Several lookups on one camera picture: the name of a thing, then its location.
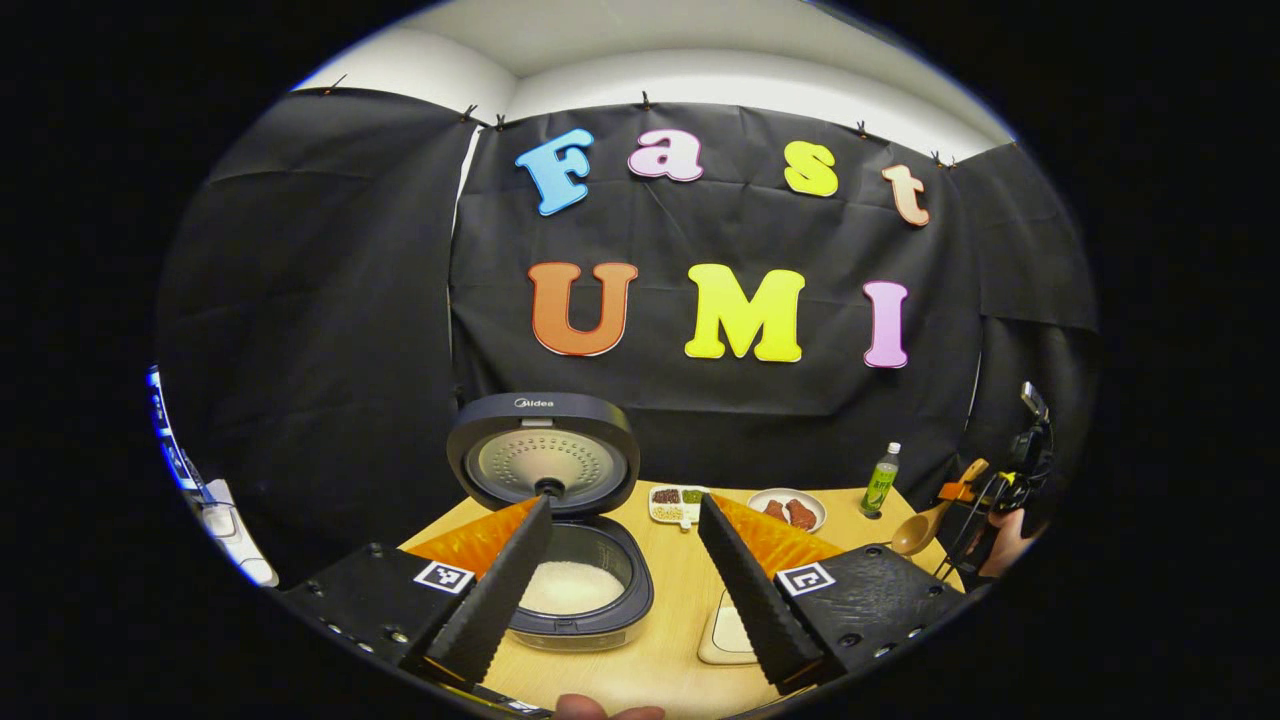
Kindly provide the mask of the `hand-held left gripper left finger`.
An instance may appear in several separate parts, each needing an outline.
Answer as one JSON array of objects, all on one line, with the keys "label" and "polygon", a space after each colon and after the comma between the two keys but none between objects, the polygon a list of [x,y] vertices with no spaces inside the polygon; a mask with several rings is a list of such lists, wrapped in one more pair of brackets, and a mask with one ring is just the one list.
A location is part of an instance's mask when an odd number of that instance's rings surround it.
[{"label": "hand-held left gripper left finger", "polygon": [[369,543],[279,593],[297,616],[397,670],[471,691],[484,680],[553,529],[552,497],[493,512],[484,573]]}]

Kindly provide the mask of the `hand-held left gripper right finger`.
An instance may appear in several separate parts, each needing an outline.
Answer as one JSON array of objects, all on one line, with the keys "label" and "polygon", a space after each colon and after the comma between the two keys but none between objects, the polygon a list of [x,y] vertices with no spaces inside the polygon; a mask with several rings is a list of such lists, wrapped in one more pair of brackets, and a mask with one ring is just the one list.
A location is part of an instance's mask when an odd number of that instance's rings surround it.
[{"label": "hand-held left gripper right finger", "polygon": [[841,550],[722,495],[698,534],[781,694],[865,676],[972,602],[884,544]]}]

